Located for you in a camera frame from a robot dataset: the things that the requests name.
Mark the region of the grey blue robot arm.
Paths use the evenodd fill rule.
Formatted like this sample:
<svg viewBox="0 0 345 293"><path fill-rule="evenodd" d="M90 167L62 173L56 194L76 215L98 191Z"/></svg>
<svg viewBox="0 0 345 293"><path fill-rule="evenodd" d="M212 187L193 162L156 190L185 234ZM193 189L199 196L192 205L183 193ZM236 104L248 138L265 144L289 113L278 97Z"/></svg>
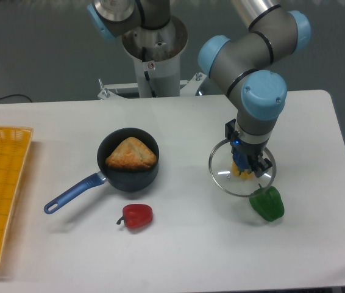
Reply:
<svg viewBox="0 0 345 293"><path fill-rule="evenodd" d="M104 39L122 40L142 98L179 94L188 33L172 16L169 1L91 1L87 9ZM263 151L287 94L283 78L268 67L306 46L311 27L304 14L287 12L275 1L238 1L237 9L247 35L236 41L212 37L197 61L238 111L226 124L237 169L259 177L275 167Z"/></svg>

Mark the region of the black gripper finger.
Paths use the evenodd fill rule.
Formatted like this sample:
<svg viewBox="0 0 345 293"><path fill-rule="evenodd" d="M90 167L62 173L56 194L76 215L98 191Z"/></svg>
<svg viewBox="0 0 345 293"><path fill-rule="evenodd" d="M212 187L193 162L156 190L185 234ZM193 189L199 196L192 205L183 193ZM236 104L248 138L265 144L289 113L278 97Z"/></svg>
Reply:
<svg viewBox="0 0 345 293"><path fill-rule="evenodd" d="M266 157L258 157L251 165L251 169L257 178L262 177L272 167L272 161Z"/></svg>
<svg viewBox="0 0 345 293"><path fill-rule="evenodd" d="M225 138L228 141L235 141L235 123L236 120L232 119L231 121L225 124Z"/></svg>

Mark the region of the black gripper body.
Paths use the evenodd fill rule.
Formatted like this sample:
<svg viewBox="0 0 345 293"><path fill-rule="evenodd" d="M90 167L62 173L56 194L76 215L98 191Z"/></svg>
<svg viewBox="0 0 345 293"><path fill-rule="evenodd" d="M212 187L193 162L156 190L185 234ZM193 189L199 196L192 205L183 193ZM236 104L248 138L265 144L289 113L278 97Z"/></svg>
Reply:
<svg viewBox="0 0 345 293"><path fill-rule="evenodd" d="M263 152L271 133L269 132L261 136L248 134L240 128L237 121L235 123L235 130L235 141L227 140L232 148L233 161L240 170L248 169L249 173L254 174L251 165L258 157L263 157Z"/></svg>

